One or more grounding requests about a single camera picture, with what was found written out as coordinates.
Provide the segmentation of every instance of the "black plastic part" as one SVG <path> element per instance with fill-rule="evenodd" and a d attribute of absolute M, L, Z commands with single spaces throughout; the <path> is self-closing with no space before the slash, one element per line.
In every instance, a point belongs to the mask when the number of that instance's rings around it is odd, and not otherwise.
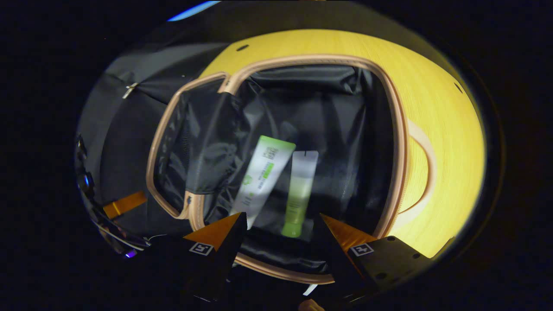
<path fill-rule="evenodd" d="M 191 251 L 186 253 L 186 258 L 182 259 L 184 300 L 194 297 L 206 302 L 220 300 L 246 229 L 246 213 L 241 213 L 217 251 L 213 249 L 206 256 Z M 182 239 L 182 247 L 186 250 L 190 250 L 195 244 L 194 241 Z"/>
<path fill-rule="evenodd" d="M 321 216 L 315 217 L 313 239 L 318 253 L 328 263 L 335 282 L 340 285 L 337 293 L 339 297 L 367 286 Z"/>
<path fill-rule="evenodd" d="M 389 236 L 367 245 L 372 252 L 357 255 L 350 248 L 348 255 L 364 274 L 368 284 L 376 284 L 378 289 L 403 283 L 432 262 L 397 237 Z"/>

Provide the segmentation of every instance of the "white tube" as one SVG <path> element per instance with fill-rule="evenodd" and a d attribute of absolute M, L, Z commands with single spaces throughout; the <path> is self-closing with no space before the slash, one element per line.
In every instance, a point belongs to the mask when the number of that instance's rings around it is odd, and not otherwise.
<path fill-rule="evenodd" d="M 230 215 L 246 212 L 248 230 L 252 228 L 295 148 L 293 143 L 263 135 L 259 137 L 230 212 Z"/>
<path fill-rule="evenodd" d="M 301 235 L 318 158 L 317 151 L 296 151 L 292 155 L 292 173 L 290 174 L 286 215 L 284 226 L 280 232 L 284 236 L 299 237 Z"/>

